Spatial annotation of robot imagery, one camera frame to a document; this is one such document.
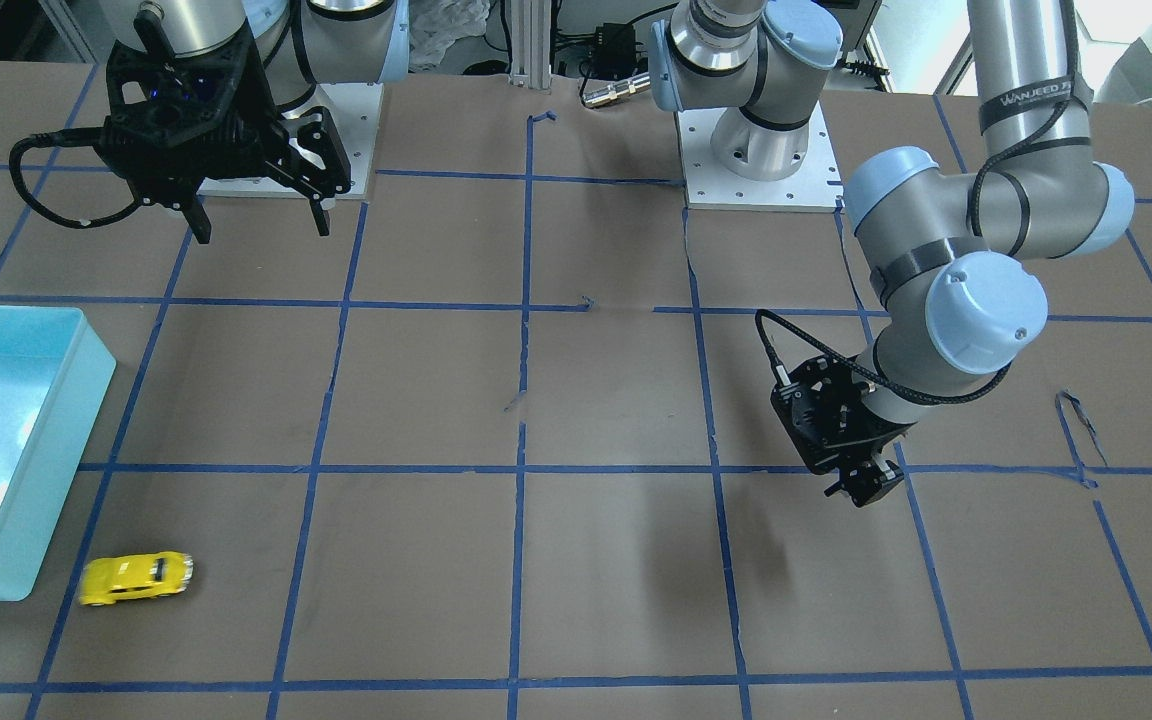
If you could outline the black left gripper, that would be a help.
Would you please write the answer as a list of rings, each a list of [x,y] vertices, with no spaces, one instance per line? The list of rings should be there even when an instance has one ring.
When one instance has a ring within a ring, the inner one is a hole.
[[[791,372],[781,361],[772,366],[771,406],[805,467],[817,475],[838,471],[823,497],[854,498],[863,509],[905,482],[904,468],[881,454],[910,425],[872,414],[844,364],[819,356]]]

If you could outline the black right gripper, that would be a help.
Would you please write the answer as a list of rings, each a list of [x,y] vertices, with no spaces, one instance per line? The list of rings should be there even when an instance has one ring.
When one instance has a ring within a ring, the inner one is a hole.
[[[271,179],[305,196],[317,234],[329,236],[329,197],[351,179],[332,118],[305,127],[312,135],[328,128],[332,151],[324,168],[314,167],[291,149],[251,31],[168,65],[115,41],[106,83],[101,159],[142,199],[183,211],[197,243],[212,236],[196,196],[205,179]]]

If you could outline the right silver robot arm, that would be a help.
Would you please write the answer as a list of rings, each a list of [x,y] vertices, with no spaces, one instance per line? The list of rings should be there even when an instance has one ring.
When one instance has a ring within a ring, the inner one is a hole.
[[[270,179],[305,197],[319,234],[353,187],[328,85],[408,69],[403,1],[106,1],[109,114],[94,151],[143,205],[179,211],[200,243],[206,181]]]

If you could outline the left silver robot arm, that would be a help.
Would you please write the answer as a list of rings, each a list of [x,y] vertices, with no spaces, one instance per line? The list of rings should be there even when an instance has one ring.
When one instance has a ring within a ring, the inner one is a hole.
[[[1024,270],[1115,243],[1134,185],[1096,161],[1070,1],[968,3],[987,159],[946,176],[927,151],[888,149],[846,181],[842,200],[890,324],[859,355],[820,347],[788,370],[765,343],[771,402],[827,495],[858,507],[904,479],[884,447],[935,406],[1002,381],[1043,332],[1048,300]],[[809,120],[841,58],[838,20],[814,1],[681,1],[649,41],[660,109],[723,111],[710,145],[750,181],[799,170]]]

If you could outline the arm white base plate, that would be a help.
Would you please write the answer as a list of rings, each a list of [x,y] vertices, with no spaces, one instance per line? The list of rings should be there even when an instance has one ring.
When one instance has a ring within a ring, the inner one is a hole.
[[[291,149],[306,162],[324,168],[328,160],[328,128],[306,131],[306,124],[332,118],[340,156],[347,159],[351,179],[335,191],[335,200],[365,200],[374,164],[376,141],[381,119],[381,105],[387,88],[372,83],[338,83],[319,85],[314,94],[298,108],[285,114],[285,126],[291,132]]]
[[[737,108],[675,118],[689,209],[833,211],[844,195],[820,105],[788,132],[755,126]]]

